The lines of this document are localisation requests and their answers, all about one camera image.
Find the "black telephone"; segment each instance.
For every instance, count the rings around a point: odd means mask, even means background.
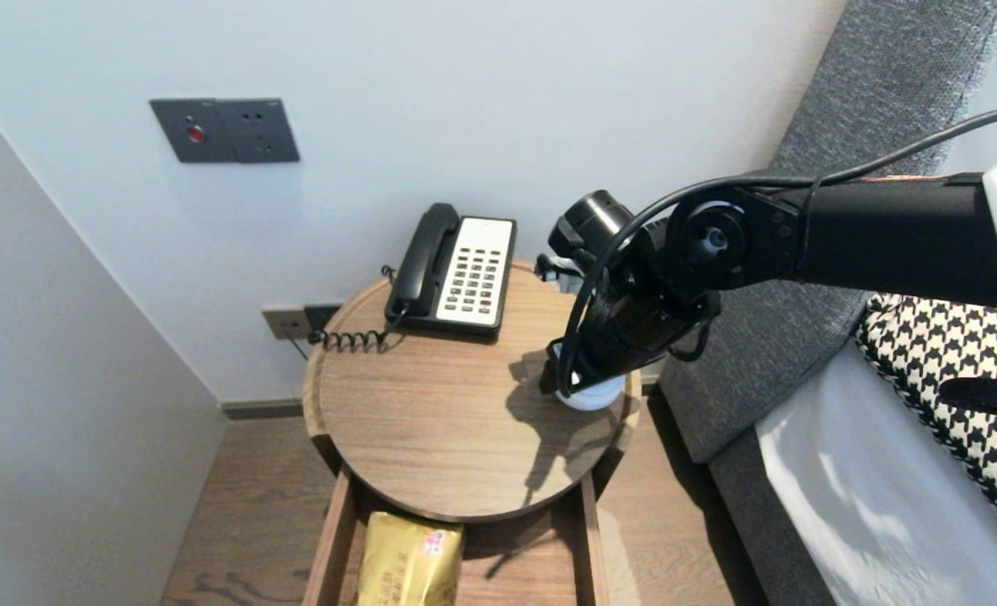
[[[459,217],[433,204],[420,218],[387,301],[387,320],[494,335],[502,326],[517,223]]]

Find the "gold package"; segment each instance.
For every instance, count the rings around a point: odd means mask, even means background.
[[[356,606],[453,606],[464,527],[375,511]]]

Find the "houndstooth pillow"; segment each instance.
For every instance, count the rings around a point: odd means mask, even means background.
[[[997,379],[997,310],[875,295],[856,341],[997,512],[997,415],[949,406],[937,395],[941,383],[954,377]]]

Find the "wooden tabletop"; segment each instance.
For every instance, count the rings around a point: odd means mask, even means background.
[[[376,281],[328,330],[382,327],[391,286]],[[314,348],[303,409],[311,436],[391,502],[437,520],[483,522],[545,505],[574,486],[637,410],[640,380],[607,409],[580,412],[536,387],[542,349],[573,296],[514,261],[502,330],[487,342],[398,331],[384,348]]]

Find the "open drawer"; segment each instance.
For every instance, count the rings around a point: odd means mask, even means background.
[[[342,465],[307,580],[305,606],[351,606],[372,511],[383,502]],[[549,506],[465,526],[457,606],[606,606],[591,475]]]

